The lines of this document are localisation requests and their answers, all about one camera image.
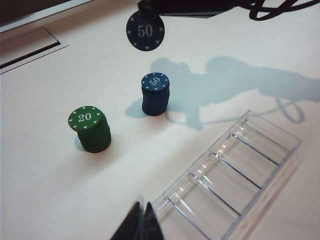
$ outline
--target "poker chip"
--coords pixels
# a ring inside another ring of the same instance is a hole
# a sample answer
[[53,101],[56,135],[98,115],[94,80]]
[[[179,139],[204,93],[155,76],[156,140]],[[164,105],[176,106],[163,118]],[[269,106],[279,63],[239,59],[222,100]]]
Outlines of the poker chip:
[[101,152],[111,143],[107,118],[95,106],[82,106],[74,110],[68,118],[68,124],[77,132],[80,143],[87,152]]
[[142,17],[139,11],[126,23],[126,35],[130,43],[141,51],[156,49],[165,37],[165,25],[158,15]]
[[160,72],[152,72],[141,80],[142,110],[149,116],[163,114],[169,102],[169,78]]

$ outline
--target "black object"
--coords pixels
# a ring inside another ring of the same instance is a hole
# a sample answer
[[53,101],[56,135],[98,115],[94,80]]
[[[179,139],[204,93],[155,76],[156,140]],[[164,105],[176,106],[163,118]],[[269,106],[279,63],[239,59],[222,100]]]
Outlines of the black object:
[[[141,0],[137,5],[143,16],[161,15],[199,18],[210,18],[239,6],[250,10],[250,19],[262,21],[274,18],[284,12],[292,12],[320,3],[320,0],[311,0],[293,6],[298,0],[286,0],[279,7],[263,7],[265,1],[266,0]],[[269,14],[258,17],[259,12]]]
[[165,37],[165,25],[158,15],[142,17],[139,11],[132,14],[126,23],[126,36],[136,49],[152,51]]
[[140,203],[136,202],[110,240],[164,240],[150,202],[144,215]]
[[142,78],[142,110],[145,114],[158,116],[166,111],[170,96],[169,85],[168,77],[160,72],[152,72]]
[[1,0],[0,26],[71,0]]
[[160,225],[158,223],[155,212],[148,202],[146,205],[143,219],[143,239],[144,240],[163,240]]

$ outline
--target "number 50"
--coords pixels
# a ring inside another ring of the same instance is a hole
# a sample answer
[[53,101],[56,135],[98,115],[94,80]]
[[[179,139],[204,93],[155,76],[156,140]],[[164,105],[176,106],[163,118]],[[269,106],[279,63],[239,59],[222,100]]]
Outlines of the number 50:
[[145,25],[138,25],[138,36],[140,38],[143,38],[145,35],[151,37],[153,33],[152,26],[150,24],[147,24],[145,27],[144,26]]
[[160,82],[160,79],[158,77],[154,77],[153,81],[150,80],[149,83],[151,83],[152,85],[157,85],[157,83]]

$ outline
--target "stack of poker chips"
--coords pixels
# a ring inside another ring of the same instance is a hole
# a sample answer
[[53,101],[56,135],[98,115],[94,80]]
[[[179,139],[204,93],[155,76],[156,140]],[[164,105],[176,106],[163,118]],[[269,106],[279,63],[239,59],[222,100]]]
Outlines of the stack of poker chips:
[[169,79],[160,72],[152,72],[141,80],[142,110],[149,116],[163,114],[169,102]]
[[68,124],[77,132],[81,145],[89,153],[101,152],[111,143],[107,118],[95,106],[82,106],[74,110]]

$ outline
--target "blue chip stack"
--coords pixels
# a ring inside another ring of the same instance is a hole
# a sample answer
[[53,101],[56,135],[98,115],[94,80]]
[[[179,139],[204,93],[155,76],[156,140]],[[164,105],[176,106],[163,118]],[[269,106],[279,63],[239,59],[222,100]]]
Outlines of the blue chip stack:
[[141,80],[142,110],[149,116],[163,114],[169,101],[169,78],[160,72],[152,72]]

